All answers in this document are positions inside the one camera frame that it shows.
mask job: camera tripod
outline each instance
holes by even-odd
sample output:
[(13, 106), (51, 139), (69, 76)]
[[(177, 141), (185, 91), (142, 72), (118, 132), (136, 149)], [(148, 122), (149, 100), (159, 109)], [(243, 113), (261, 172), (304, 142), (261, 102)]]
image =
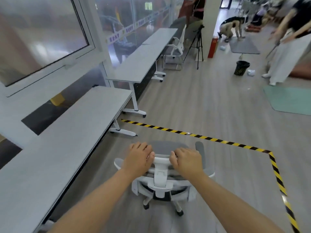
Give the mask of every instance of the camera tripod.
[(184, 63), (185, 59), (186, 59), (186, 57), (187, 57), (187, 55), (188, 55), (188, 53), (190, 51), (190, 49), (191, 48), (196, 48), (198, 50), (198, 54), (197, 54), (197, 70), (199, 69), (200, 48), (201, 48), (202, 61), (203, 61), (202, 28), (204, 28), (203, 24), (200, 25), (200, 27), (199, 27), (199, 29), (197, 31), (194, 31), (194, 32), (196, 32), (196, 35), (195, 35), (195, 37), (194, 37), (194, 39), (193, 39), (193, 41), (191, 43), (191, 46), (190, 46), (190, 48), (189, 48), (189, 50), (188, 50), (188, 52), (187, 52), (187, 54), (186, 54), (186, 56), (184, 58), (184, 61), (183, 61), (183, 63)]

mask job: yellow and black tape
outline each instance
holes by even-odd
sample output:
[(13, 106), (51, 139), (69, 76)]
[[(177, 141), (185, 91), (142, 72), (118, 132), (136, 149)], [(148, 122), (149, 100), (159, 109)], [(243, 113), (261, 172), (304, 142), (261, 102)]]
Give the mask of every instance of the yellow and black tape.
[(153, 129), (162, 130), (162, 131), (178, 133), (178, 134), (186, 135), (186, 136), (192, 136), (192, 137), (196, 137), (196, 138), (199, 138), (199, 139), (214, 141), (214, 142), (218, 142), (218, 143), (222, 143), (222, 144), (227, 144), (227, 145), (233, 145), (233, 146), (241, 147), (241, 148), (244, 148), (244, 149), (255, 150), (255, 151), (258, 151), (258, 152), (261, 152), (261, 153), (268, 154), (269, 158), (270, 158), (270, 162), (272, 164), (274, 175), (276, 177), (276, 181), (277, 181), (278, 187), (279, 187), (280, 192), (282, 194), (282, 199), (283, 199), (283, 202), (285, 204), (285, 209), (286, 209), (286, 212), (287, 212), (288, 219), (290, 220), (290, 224), (292, 226), (292, 229), (293, 229), (293, 231), (295, 233), (300, 233), (297, 221), (296, 221), (295, 216), (294, 216), (294, 213), (293, 213), (293, 211), (292, 211), (292, 209), (290, 207), (290, 203), (287, 201), (287, 198), (286, 198), (287, 197), (287, 192), (286, 192), (286, 189), (285, 189), (282, 177), (280, 175), (279, 168), (278, 168), (278, 166), (276, 164), (276, 160), (275, 160), (275, 157), (274, 157), (274, 154), (273, 154), (272, 151), (266, 150), (266, 149), (257, 148), (255, 146), (243, 145), (243, 144), (239, 144), (239, 143), (236, 143), (236, 142), (225, 141), (225, 140), (221, 140), (221, 139), (217, 139), (217, 138), (197, 135), (197, 134), (193, 134), (193, 133), (189, 133), (189, 132), (182, 132), (182, 131), (178, 131), (178, 130), (173, 130), (173, 129), (169, 129), (169, 128), (154, 126), (154, 125), (149, 125), (149, 124), (145, 124), (145, 123), (139, 123), (139, 122), (130, 121), (130, 120), (126, 120), (126, 119), (121, 119), (121, 121), (124, 122), (124, 123), (131, 123), (131, 124), (138, 125), (138, 126), (149, 127), (149, 128), (153, 128)]

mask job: floor mat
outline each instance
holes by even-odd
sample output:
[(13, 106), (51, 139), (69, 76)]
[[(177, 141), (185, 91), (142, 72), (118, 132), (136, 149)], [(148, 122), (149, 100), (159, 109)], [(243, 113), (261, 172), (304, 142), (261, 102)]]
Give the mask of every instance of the floor mat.
[(260, 54), (260, 51), (254, 45), (250, 37), (246, 37), (241, 41), (238, 41), (235, 37), (229, 41), (229, 44), (233, 53)]
[(265, 86), (263, 90), (274, 110), (311, 115), (311, 89)]

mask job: black trash bin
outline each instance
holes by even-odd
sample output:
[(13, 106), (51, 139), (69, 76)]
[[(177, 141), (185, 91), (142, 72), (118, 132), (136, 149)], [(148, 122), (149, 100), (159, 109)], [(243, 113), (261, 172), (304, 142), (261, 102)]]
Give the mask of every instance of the black trash bin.
[(245, 71), (247, 70), (247, 68), (250, 65), (251, 64), (248, 63), (247, 61), (238, 61), (238, 62), (236, 62), (236, 68), (235, 68), (235, 71), (234, 71), (234, 75), (243, 76)]

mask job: chair wheel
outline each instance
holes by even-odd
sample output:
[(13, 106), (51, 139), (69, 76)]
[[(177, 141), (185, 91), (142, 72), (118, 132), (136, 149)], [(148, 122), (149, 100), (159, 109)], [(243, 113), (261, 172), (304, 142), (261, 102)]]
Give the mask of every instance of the chair wheel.
[(181, 210), (181, 212), (178, 212), (178, 211), (176, 210), (176, 213), (177, 213), (178, 216), (184, 215), (184, 211), (183, 211), (183, 210)]
[(149, 204), (144, 205), (144, 209), (145, 209), (145, 210), (147, 210), (149, 207), (150, 207)]

